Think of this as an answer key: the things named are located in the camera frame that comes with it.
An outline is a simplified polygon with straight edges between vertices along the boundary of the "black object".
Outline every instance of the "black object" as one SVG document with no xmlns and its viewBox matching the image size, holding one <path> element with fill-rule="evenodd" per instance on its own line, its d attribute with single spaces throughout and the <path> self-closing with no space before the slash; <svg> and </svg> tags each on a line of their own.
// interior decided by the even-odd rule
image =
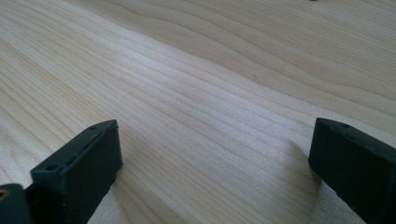
<svg viewBox="0 0 396 224">
<path fill-rule="evenodd" d="M 26 190 L 0 186 L 0 223 L 87 223 L 121 166 L 117 121 L 95 124 L 38 164 Z"/>
<path fill-rule="evenodd" d="M 396 148 L 317 119 L 309 164 L 366 223 L 396 223 Z"/>
</svg>

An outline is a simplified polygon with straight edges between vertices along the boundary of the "wooden table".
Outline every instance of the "wooden table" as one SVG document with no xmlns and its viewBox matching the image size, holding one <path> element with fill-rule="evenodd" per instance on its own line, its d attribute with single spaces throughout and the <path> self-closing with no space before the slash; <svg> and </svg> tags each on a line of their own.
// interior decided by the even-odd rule
<svg viewBox="0 0 396 224">
<path fill-rule="evenodd" d="M 396 146 L 390 0 L 2 0 L 0 179 L 117 119 L 90 223 L 363 223 L 310 169 L 316 117 Z"/>
</svg>

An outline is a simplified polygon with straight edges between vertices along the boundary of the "light wood tabletop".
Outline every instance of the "light wood tabletop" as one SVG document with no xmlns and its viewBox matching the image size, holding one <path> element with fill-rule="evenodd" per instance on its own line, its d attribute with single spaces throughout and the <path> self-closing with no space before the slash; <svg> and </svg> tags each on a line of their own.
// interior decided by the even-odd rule
<svg viewBox="0 0 396 224">
<path fill-rule="evenodd" d="M 317 117 L 396 147 L 392 0 L 2 0 L 0 184 L 116 119 L 90 223 L 363 223 L 313 171 Z"/>
</svg>

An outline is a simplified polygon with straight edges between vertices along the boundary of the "wood grain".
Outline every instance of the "wood grain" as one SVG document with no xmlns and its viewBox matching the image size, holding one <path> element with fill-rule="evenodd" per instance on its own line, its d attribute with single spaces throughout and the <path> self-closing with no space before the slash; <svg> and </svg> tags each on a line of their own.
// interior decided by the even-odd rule
<svg viewBox="0 0 396 224">
<path fill-rule="evenodd" d="M 396 3 L 2 0 L 0 179 L 117 119 L 90 223 L 363 223 L 308 167 L 316 117 L 396 146 Z"/>
</svg>

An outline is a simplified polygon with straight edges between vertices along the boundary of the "wooden surface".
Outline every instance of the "wooden surface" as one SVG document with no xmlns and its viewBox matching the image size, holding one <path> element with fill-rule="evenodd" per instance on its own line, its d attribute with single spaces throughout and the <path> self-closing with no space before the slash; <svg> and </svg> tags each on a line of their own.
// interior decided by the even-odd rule
<svg viewBox="0 0 396 224">
<path fill-rule="evenodd" d="M 117 119 L 90 223 L 363 223 L 308 167 L 316 117 L 396 147 L 391 0 L 0 3 L 0 179 Z"/>
</svg>

